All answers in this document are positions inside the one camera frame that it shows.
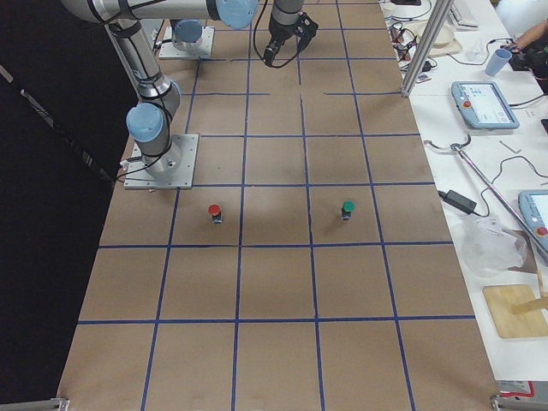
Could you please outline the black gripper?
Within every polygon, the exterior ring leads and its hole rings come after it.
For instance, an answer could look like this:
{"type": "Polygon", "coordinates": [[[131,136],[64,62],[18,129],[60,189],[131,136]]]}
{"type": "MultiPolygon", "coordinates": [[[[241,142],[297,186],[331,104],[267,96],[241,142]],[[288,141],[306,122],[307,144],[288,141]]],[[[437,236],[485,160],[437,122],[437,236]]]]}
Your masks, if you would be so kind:
{"type": "Polygon", "coordinates": [[[286,41],[284,34],[272,34],[268,45],[265,47],[264,63],[265,65],[272,65],[276,59],[276,56],[286,41]]]}

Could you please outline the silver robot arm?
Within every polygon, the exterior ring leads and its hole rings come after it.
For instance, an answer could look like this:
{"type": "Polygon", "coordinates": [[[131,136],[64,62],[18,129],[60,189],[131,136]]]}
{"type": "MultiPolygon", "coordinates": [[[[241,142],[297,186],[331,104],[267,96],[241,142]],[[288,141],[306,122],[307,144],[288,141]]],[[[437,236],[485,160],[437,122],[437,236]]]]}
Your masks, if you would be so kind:
{"type": "Polygon", "coordinates": [[[140,102],[126,116],[128,131],[141,152],[141,170],[155,179],[172,177],[182,150],[170,124],[180,104],[176,83],[162,73],[140,21],[212,19],[234,29],[253,20],[256,1],[64,1],[82,21],[108,28],[136,81],[140,102]]]}
{"type": "MultiPolygon", "coordinates": [[[[265,12],[257,1],[212,1],[210,17],[220,20],[234,29],[242,29],[252,23],[258,24],[265,12]]],[[[269,33],[271,38],[264,52],[257,45],[253,49],[257,57],[269,68],[281,69],[295,60],[316,36],[319,25],[302,10],[302,1],[275,1],[271,7],[269,33]],[[291,38],[297,38],[295,54],[281,64],[275,64],[278,52],[291,38]]],[[[171,23],[171,43],[181,51],[198,44],[204,27],[198,20],[179,20],[171,23]]]]}

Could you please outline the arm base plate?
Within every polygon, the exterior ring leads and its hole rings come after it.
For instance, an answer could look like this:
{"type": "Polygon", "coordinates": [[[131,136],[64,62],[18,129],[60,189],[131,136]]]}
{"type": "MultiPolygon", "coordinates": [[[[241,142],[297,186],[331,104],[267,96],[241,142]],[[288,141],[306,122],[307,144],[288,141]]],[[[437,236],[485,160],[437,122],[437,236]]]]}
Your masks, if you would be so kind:
{"type": "Polygon", "coordinates": [[[186,43],[173,41],[172,28],[167,27],[158,57],[164,60],[210,60],[214,33],[213,27],[203,27],[202,35],[196,42],[186,43]]]}
{"type": "Polygon", "coordinates": [[[173,134],[171,148],[157,162],[155,158],[142,161],[140,148],[134,143],[132,157],[123,176],[125,189],[191,189],[199,146],[198,134],[173,134]]]}

